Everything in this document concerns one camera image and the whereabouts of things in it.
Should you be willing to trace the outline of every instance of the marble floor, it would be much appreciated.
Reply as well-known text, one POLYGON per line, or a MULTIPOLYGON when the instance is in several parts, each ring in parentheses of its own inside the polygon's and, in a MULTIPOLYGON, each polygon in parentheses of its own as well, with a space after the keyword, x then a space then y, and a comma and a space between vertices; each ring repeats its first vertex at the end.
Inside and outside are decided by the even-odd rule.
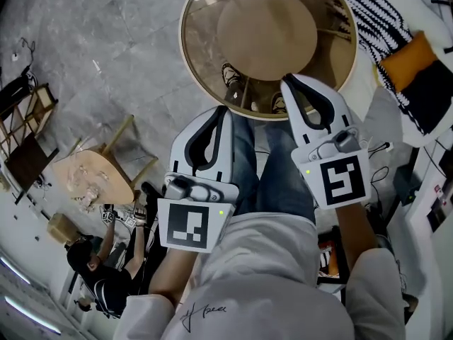
MULTIPOLYGON (((214 105, 193 83, 180 56, 178 19, 184 2, 6 2, 0 14, 1 78, 7 84, 30 62, 20 38, 35 41, 32 70, 59 100, 44 136, 46 147, 58 146, 63 157, 79 137, 107 136, 133 114, 134 129, 120 142, 119 161, 133 176, 148 156, 157 156, 159 162, 147 177, 156 187, 161 185, 173 138, 214 105), (11 59, 14 53, 17 59, 11 59), (100 123, 106 124, 105 130, 99 130, 100 123)), ((393 168, 395 160, 404 163, 405 158, 407 150, 383 161, 393 168)), ((90 224, 85 221, 85 227, 93 229, 90 224)))

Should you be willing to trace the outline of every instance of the white shirt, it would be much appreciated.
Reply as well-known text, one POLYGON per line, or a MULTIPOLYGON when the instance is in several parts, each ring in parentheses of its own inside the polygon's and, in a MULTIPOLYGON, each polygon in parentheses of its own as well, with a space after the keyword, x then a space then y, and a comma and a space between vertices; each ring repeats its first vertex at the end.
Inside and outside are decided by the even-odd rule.
POLYGON ((315 289, 316 228, 277 213, 233 217, 177 313, 163 296, 130 296, 114 339, 404 339, 398 269, 386 249, 361 255, 346 307, 315 289))

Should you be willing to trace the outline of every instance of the blue jeans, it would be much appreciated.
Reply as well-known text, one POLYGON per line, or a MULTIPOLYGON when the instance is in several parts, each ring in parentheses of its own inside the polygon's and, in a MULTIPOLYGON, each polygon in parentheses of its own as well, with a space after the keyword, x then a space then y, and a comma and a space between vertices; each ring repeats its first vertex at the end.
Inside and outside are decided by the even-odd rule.
POLYGON ((289 121, 265 126, 270 154, 261 180, 256 175, 253 123, 233 113, 233 183, 239 187, 235 215, 271 212, 300 215, 315 223, 314 201, 305 180, 291 159, 297 146, 289 121))

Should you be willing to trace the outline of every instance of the round wooden board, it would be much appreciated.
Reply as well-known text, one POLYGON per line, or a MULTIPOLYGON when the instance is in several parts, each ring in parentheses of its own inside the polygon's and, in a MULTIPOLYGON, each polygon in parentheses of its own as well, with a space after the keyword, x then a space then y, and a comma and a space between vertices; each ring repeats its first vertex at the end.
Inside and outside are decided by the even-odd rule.
POLYGON ((134 191, 121 173, 101 154, 90 149, 57 161, 52 169, 70 198, 86 195, 88 185, 96 184, 101 191, 95 204, 125 205, 134 201, 134 191), (86 174, 73 191, 68 188, 68 179, 76 168, 83 167, 86 174))
POLYGON ((231 0, 217 24, 226 60, 242 74, 278 81, 300 72, 316 49, 316 24, 300 0, 231 0))

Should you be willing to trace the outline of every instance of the striped fabric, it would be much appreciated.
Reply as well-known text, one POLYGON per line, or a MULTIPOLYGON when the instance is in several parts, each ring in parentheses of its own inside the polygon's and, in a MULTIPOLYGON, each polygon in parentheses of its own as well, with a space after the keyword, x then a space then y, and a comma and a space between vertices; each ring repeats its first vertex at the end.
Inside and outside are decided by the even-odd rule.
MULTIPOLYGON (((426 132, 411 112, 411 101, 402 92, 397 93, 380 62, 398 52, 412 40, 411 32, 400 13, 387 0, 346 0, 354 14, 359 35, 359 45, 377 66, 377 75, 382 86, 398 102, 402 113, 407 115, 422 133, 426 132)), ((343 5, 335 0, 333 7, 342 20, 340 31, 350 33, 349 20, 343 5)))

